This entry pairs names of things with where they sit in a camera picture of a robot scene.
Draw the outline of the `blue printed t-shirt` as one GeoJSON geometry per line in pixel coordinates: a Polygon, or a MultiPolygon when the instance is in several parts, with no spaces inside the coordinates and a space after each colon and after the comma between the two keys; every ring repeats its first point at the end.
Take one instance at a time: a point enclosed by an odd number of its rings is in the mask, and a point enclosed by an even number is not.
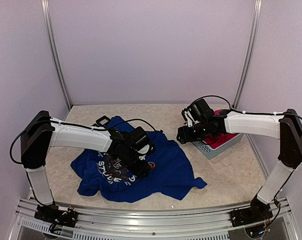
{"type": "Polygon", "coordinates": [[[154,193],[182,200],[192,188],[203,189],[207,183],[195,177],[192,165],[179,145],[160,131],[149,131],[155,152],[146,160],[155,165],[145,178],[137,178],[123,168],[119,159],[85,149],[71,164],[81,178],[77,192],[91,197],[97,193],[113,202],[133,203],[154,193]]]}

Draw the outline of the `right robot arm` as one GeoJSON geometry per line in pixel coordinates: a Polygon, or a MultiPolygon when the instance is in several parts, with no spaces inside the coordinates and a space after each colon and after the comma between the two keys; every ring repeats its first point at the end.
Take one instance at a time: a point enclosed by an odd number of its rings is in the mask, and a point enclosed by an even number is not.
{"type": "Polygon", "coordinates": [[[215,113],[200,97],[182,110],[186,124],[177,130],[181,144],[204,141],[220,134],[249,134],[280,140],[278,163],[260,188],[252,207],[246,211],[251,222],[257,222],[266,213],[269,204],[295,169],[302,163],[302,117],[294,109],[285,112],[246,112],[232,108],[215,113]]]}

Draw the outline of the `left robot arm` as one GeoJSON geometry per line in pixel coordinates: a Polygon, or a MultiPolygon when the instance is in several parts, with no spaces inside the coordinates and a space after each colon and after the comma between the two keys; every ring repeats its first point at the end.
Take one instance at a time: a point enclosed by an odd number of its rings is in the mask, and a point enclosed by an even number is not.
{"type": "Polygon", "coordinates": [[[137,178],[148,176],[151,165],[145,159],[155,147],[146,131],[137,127],[130,132],[115,127],[86,126],[53,118],[40,111],[20,135],[21,163],[25,168],[34,198],[42,205],[41,214],[54,223],[61,217],[54,204],[47,174],[46,156],[50,148],[89,149],[120,160],[120,165],[137,178]]]}

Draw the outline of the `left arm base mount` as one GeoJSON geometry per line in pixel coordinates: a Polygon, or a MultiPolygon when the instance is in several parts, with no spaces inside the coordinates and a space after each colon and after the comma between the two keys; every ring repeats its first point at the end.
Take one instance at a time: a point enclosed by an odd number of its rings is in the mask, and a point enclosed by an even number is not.
{"type": "Polygon", "coordinates": [[[47,223],[55,223],[66,227],[75,227],[78,219],[78,212],[73,207],[60,207],[56,205],[38,205],[34,217],[47,223]]]}

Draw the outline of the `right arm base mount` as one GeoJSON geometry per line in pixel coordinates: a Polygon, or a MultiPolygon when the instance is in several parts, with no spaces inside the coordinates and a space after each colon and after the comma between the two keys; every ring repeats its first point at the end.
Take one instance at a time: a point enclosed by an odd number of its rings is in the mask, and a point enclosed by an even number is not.
{"type": "Polygon", "coordinates": [[[236,208],[230,212],[232,227],[249,225],[264,220],[270,220],[273,217],[270,204],[265,204],[255,196],[250,205],[246,208],[236,208]]]}

